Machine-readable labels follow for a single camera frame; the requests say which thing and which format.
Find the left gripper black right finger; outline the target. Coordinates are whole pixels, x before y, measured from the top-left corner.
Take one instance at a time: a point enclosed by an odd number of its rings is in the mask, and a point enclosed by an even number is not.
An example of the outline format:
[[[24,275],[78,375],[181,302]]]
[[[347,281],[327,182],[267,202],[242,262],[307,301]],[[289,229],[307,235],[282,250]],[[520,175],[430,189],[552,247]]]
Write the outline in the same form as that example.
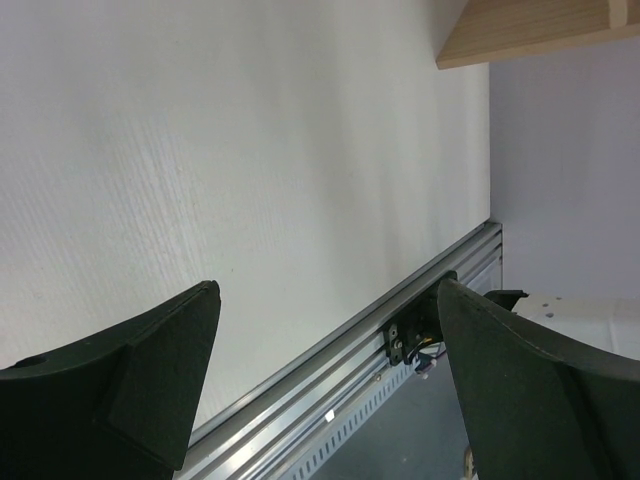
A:
[[[441,282],[437,306],[480,478],[638,478],[638,361],[454,280]]]

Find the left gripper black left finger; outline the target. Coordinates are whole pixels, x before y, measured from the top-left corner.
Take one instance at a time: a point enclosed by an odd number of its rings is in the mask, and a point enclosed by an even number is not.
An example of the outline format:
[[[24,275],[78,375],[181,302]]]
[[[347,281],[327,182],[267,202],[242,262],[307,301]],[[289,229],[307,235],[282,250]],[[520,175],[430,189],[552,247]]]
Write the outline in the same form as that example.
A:
[[[1,372],[4,479],[170,479],[184,466],[221,311],[203,281]]]

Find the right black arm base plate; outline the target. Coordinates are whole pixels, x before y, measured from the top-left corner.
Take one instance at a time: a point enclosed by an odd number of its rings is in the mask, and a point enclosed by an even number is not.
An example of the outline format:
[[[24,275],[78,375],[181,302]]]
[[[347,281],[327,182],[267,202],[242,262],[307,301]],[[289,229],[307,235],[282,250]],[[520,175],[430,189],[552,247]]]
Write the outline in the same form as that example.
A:
[[[445,272],[384,325],[385,353],[391,366],[409,365],[422,348],[443,340],[437,299],[440,283],[448,279],[457,280],[457,273]]]

